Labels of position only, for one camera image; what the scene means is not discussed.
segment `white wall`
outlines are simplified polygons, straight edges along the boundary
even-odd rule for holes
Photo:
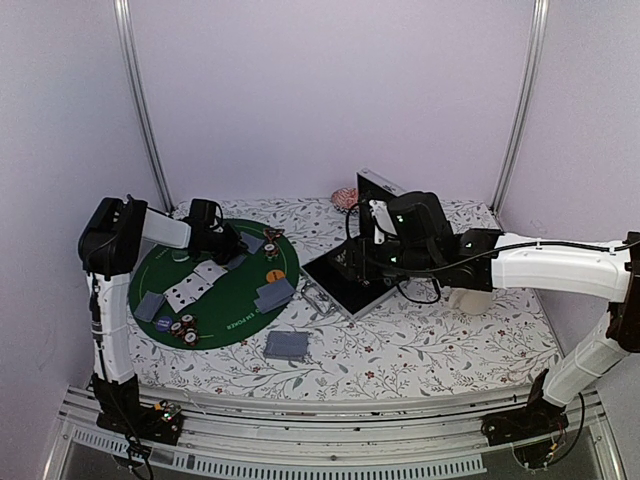
[[[640,231],[640,3],[551,2],[540,74],[502,220],[519,233],[611,240]],[[606,307],[543,292],[568,351]],[[640,478],[640,359],[598,384],[629,479]]]
[[[32,480],[92,367],[76,244],[100,199],[157,204],[112,2],[0,3],[0,478]]]
[[[533,3],[132,2],[172,192],[329,196],[369,166],[407,189],[489,201]]]

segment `leaf pattern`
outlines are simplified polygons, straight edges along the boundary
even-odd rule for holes
[[[328,199],[221,202],[227,218],[249,218],[285,229],[304,264],[344,239],[344,215]],[[179,205],[181,218],[189,205]],[[443,202],[457,232],[496,228],[485,205]],[[352,220],[355,230],[357,222]],[[411,298],[433,295],[412,281]],[[558,348],[529,290],[497,290],[484,315],[449,309],[451,290],[437,305],[399,295],[350,321],[316,312],[299,295],[269,327],[216,350],[173,350],[142,332],[129,314],[129,348],[140,380],[150,386],[274,399],[343,400],[451,395],[530,383],[559,361]],[[266,359],[270,330],[308,332],[303,361]]]

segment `green poker mat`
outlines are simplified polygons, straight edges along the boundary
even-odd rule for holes
[[[229,223],[239,232],[246,232],[258,238],[264,238],[263,229],[268,227],[251,220],[232,219]],[[247,258],[238,268],[219,278],[198,301],[183,308],[179,313],[175,313],[169,303],[165,302],[151,323],[138,319],[136,322],[154,340],[169,347],[185,350],[224,347],[256,334],[275,320],[286,307],[284,305],[262,314],[253,303],[258,298],[256,289],[268,283],[267,274],[271,270],[281,270],[294,288],[298,285],[300,263],[295,249],[284,236],[276,240],[276,243],[280,248],[278,258],[268,261],[262,249],[254,255],[247,252]],[[129,305],[132,312],[147,291],[163,293],[193,273],[198,263],[210,258],[203,254],[197,262],[191,259],[176,262],[172,258],[173,251],[172,248],[156,246],[142,261],[129,287]],[[186,314],[195,315],[198,319],[200,341],[196,346],[190,347],[170,333],[156,330],[155,324],[160,317],[168,316],[177,321]]]

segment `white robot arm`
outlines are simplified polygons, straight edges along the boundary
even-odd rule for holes
[[[140,405],[138,379],[129,355],[127,294],[143,240],[177,249],[192,257],[201,252],[224,264],[246,250],[233,227],[224,223],[220,206],[193,200],[181,221],[148,208],[131,197],[102,200],[78,244],[87,273],[95,360],[92,384],[102,412],[102,428],[136,437],[134,453],[144,455],[140,438],[175,445],[182,416],[179,407]]]
[[[575,243],[521,237],[500,230],[453,233],[438,198],[411,192],[388,203],[361,205],[361,227],[351,242],[353,278],[400,281],[434,278],[440,285],[490,292],[539,288],[594,295],[609,309],[562,361],[542,372],[527,406],[484,418],[491,445],[563,428],[565,407],[630,353],[640,352],[640,234],[625,241]]]

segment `yellow marker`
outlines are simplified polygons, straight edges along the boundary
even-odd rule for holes
[[[267,282],[273,283],[285,277],[285,274],[282,270],[271,270],[267,273]]]

